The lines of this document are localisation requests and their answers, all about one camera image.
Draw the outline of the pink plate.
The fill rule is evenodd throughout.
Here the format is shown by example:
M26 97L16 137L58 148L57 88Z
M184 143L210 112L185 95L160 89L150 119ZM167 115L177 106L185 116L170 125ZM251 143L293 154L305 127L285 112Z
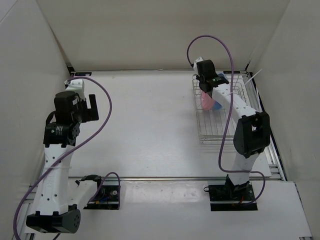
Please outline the pink plate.
M208 111L214 107L215 100L212 99L207 93L201 92L201 106L204 111Z

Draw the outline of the blue plate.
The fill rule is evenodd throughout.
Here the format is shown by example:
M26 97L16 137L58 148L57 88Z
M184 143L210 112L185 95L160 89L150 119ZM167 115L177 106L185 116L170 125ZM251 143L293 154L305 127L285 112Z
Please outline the blue plate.
M218 73L216 77L213 78L213 87L212 90L214 91L214 89L219 88L220 85L223 84L227 84L227 89L225 90L227 93L230 92L230 82L228 81L228 78L226 77L225 74L223 73ZM213 109L214 110L220 110L223 108L223 105L216 99L216 98L212 98L215 103L213 104Z

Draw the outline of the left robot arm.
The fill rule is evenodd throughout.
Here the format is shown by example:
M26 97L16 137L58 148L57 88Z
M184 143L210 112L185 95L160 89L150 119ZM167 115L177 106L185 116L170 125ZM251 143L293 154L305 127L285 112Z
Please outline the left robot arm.
M55 111L46 120L44 130L46 175L37 188L40 194L35 212L26 218L27 227L41 233L74 234L81 221L81 210L87 202L100 200L105 188L93 180L75 182L68 195L72 155L65 156L76 146L80 124L99 120L96 96L89 95L90 106L74 91L55 95Z

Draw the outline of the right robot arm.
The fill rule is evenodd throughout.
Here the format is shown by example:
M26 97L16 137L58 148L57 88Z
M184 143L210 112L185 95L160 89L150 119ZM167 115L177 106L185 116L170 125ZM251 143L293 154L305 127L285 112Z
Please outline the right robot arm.
M258 112L233 92L233 80L219 76L214 63L199 57L195 60L199 88L211 99L228 109L227 122L233 120L236 129L233 145L236 150L235 160L225 180L224 193L230 200L238 199L249 187L250 173L253 166L271 141L270 116Z

